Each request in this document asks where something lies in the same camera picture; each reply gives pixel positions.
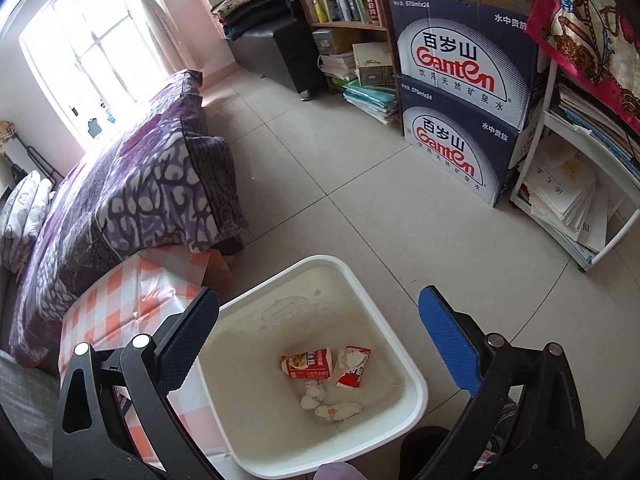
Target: purple blanket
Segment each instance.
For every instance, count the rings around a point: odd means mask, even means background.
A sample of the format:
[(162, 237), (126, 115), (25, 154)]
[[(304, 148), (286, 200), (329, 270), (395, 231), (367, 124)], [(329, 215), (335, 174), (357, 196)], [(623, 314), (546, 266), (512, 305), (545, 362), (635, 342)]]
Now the purple blanket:
[(171, 244), (204, 251), (247, 227), (231, 152), (202, 123), (201, 84), (199, 72), (171, 76), (60, 184), (18, 289), (19, 363), (57, 349), (65, 312), (128, 256)]

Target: window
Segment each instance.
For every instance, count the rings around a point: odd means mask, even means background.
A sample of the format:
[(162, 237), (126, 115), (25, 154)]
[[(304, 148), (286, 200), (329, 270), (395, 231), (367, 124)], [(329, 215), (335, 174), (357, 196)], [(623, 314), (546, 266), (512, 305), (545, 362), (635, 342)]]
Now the window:
[(55, 0), (20, 38), (45, 94), (85, 141), (166, 77), (141, 15), (138, 0)]

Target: black leather stool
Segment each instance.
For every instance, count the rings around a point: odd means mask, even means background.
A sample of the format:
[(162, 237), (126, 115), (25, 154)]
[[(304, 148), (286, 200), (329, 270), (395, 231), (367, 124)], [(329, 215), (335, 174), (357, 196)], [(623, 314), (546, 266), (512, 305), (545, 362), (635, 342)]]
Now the black leather stool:
[(299, 93), (303, 101), (326, 85), (318, 69), (318, 49), (303, 20), (281, 16), (228, 44), (238, 64)]

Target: white curtain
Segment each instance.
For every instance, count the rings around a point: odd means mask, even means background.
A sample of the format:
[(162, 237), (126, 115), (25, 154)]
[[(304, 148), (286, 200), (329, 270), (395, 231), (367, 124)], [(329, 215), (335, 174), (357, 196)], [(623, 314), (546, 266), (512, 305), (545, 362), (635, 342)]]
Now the white curtain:
[(193, 59), (180, 42), (174, 22), (155, 0), (140, 0), (151, 40), (168, 74), (185, 68), (195, 68)]

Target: tiled floor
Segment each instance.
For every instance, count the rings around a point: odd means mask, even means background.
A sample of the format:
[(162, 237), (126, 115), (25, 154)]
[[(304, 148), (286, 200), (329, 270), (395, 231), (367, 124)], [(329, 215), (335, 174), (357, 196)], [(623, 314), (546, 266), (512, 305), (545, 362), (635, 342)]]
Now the tiled floor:
[[(582, 274), (506, 200), (490, 208), (341, 96), (303, 103), (237, 72), (204, 97), (210, 132), (231, 145), (250, 222), (227, 299), (306, 256), (341, 258), (428, 382), (421, 424), (451, 427), (468, 394), (418, 318), (418, 293), (433, 283), (486, 332), (529, 348), (562, 344), (588, 439), (612, 449), (639, 403), (640, 229)], [(353, 463), (369, 480), (397, 478), (400, 441)]]

